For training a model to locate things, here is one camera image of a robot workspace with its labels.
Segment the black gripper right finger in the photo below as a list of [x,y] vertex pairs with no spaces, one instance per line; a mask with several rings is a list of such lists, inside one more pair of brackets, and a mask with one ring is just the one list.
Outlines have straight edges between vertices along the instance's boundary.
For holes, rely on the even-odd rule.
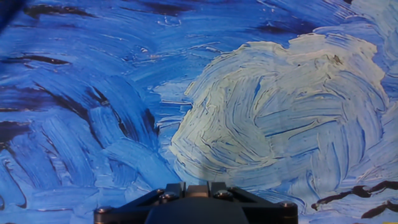
[[297,224],[298,206],[290,200],[270,202],[224,182],[207,182],[209,196],[237,206],[248,223]]

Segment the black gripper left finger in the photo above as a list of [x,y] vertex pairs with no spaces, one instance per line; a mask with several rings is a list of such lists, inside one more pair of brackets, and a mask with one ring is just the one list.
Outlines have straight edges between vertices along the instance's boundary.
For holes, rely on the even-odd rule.
[[121,207],[99,207],[94,211],[94,224],[145,223],[150,211],[161,202],[184,198],[186,183],[167,184]]

